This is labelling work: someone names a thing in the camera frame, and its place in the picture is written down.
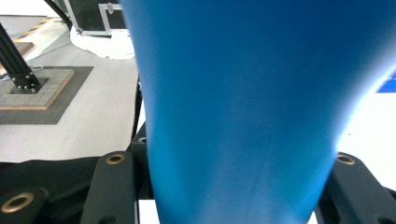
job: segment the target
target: metal rod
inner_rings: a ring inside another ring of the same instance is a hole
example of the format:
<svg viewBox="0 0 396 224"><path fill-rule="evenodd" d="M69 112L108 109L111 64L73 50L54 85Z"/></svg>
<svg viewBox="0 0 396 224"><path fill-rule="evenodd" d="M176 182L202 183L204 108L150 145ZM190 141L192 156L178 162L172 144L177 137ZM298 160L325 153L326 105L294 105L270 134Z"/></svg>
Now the metal rod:
<svg viewBox="0 0 396 224"><path fill-rule="evenodd" d="M8 36L6 29L0 23L0 63L8 72L9 77L19 90L30 90L37 92L41 84L35 77L32 69L22 58L17 48Z"/></svg>
<svg viewBox="0 0 396 224"><path fill-rule="evenodd" d="M136 96L134 98L134 127L132 128L132 139L134 139L134 136L136 135L137 132L137 125L139 123L142 101L143 101L143 96L142 96L142 91L140 90L140 79L138 77L136 83Z"/></svg>
<svg viewBox="0 0 396 224"><path fill-rule="evenodd" d="M69 18L66 16L66 14L64 14L64 12L51 0L44 0L44 1L56 12L56 14L58 14L58 16L62 18L64 23L67 25L69 31L71 31L73 25L72 22L69 20Z"/></svg>

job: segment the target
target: screw hole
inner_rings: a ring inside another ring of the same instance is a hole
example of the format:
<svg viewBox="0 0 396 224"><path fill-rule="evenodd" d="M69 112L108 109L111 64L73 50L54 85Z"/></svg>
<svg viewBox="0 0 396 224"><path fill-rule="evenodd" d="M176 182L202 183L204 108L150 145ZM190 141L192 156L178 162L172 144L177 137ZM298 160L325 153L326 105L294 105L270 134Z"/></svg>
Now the screw hole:
<svg viewBox="0 0 396 224"><path fill-rule="evenodd" d="M121 159L121 156L113 156L110 158L111 161L119 161Z"/></svg>
<svg viewBox="0 0 396 224"><path fill-rule="evenodd" d="M139 138L139 140L137 140L140 143L147 143L148 139L145 137Z"/></svg>
<svg viewBox="0 0 396 224"><path fill-rule="evenodd" d="M123 155L115 154L115 155L112 155L112 156L108 157L106 159L106 162L108 164L110 164L110 165L114 165L114 164L118 164L120 162L123 162L123 160L125 160L125 157Z"/></svg>
<svg viewBox="0 0 396 224"><path fill-rule="evenodd" d="M344 156L344 155L338 155L337 160L340 161L341 163L348 165L355 164L355 161L352 158L349 158L348 156Z"/></svg>
<svg viewBox="0 0 396 224"><path fill-rule="evenodd" d="M26 198L18 198L18 199L16 199L16 200L12 201L9 205L11 205L11 206L13 206L13 207L19 206L19 205L25 203L26 200L27 200Z"/></svg>
<svg viewBox="0 0 396 224"><path fill-rule="evenodd" d="M395 221L393 221L392 219L390 219L388 217L380 217L378 219L378 223L379 224L396 224Z"/></svg>
<svg viewBox="0 0 396 224"><path fill-rule="evenodd" d="M98 224L114 224L117 222L117 219L113 216L105 216L100 219Z"/></svg>

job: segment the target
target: blue cloth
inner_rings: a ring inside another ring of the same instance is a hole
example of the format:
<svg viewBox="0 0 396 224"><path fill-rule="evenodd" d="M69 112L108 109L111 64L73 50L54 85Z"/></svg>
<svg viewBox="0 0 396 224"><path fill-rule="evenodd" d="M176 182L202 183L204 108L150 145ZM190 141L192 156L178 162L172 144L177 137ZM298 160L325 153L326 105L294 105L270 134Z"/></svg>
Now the blue cloth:
<svg viewBox="0 0 396 224"><path fill-rule="evenodd" d="M396 3L121 0L161 223L305 223L355 104L396 62Z"/></svg>

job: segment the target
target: black metal frame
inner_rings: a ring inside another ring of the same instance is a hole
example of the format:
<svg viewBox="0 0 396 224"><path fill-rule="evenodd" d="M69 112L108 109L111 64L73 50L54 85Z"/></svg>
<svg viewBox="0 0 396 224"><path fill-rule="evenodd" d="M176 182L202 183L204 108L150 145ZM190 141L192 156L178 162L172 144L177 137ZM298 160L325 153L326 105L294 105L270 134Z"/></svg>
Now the black metal frame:
<svg viewBox="0 0 396 224"><path fill-rule="evenodd" d="M139 123L139 117L140 117L140 110L142 107L142 102L143 102L143 96L142 96L142 91L140 90L140 78L137 77L137 83L136 83L136 95L134 98L134 127L132 128L132 138L137 133L137 125Z"/></svg>
<svg viewBox="0 0 396 224"><path fill-rule="evenodd" d="M44 85L39 81L32 69L22 58L17 48L9 38L3 25L0 23L0 63L6 69L20 93L37 93Z"/></svg>

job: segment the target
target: gray mat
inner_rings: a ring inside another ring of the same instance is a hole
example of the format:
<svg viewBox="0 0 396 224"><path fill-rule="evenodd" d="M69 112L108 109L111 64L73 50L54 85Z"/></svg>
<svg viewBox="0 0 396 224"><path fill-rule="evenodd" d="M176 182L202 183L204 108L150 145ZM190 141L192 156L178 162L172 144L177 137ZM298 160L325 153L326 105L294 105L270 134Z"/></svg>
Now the gray mat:
<svg viewBox="0 0 396 224"><path fill-rule="evenodd" d="M91 66L45 68L73 69L75 74L47 110L3 110L0 111L0 124L57 124L93 69Z"/></svg>

